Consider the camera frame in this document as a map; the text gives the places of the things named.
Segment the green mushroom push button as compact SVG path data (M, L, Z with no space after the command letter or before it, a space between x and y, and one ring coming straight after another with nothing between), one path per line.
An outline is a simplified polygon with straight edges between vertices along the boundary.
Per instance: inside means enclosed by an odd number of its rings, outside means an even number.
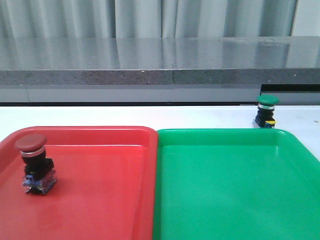
M274 111L278 102L279 98L274 95L262 94L257 97L257 114L252 122L253 128L273 129L275 127Z

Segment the red mushroom push button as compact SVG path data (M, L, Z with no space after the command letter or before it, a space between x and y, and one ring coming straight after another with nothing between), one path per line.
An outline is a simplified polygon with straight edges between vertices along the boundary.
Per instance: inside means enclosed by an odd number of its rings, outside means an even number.
M27 194L46 195L57 181L54 162L47 158L46 142L45 135L33 133L14 144L25 164L22 186Z

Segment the green plastic tray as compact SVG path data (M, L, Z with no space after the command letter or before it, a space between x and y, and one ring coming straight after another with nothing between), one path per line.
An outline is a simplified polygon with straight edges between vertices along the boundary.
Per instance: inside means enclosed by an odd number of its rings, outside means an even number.
M320 162L291 133L158 134L153 239L319 239Z

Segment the red plastic tray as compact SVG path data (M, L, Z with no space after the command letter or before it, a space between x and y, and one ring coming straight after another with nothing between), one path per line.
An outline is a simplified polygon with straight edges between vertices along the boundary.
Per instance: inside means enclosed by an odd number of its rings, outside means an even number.
M57 182L25 193L17 139L40 133ZM150 240L158 134L143 126L35 126L0 143L3 240Z

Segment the grey stone countertop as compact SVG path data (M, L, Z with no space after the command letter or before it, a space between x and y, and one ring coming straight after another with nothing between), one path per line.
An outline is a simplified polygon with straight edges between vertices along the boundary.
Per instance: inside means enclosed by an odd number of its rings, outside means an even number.
M2 105L320 103L317 36L0 40Z

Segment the white pleated curtain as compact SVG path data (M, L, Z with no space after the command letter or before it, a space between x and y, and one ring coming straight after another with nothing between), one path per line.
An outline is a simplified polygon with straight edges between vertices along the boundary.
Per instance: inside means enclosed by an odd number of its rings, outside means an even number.
M290 36L295 0L3 0L3 38Z

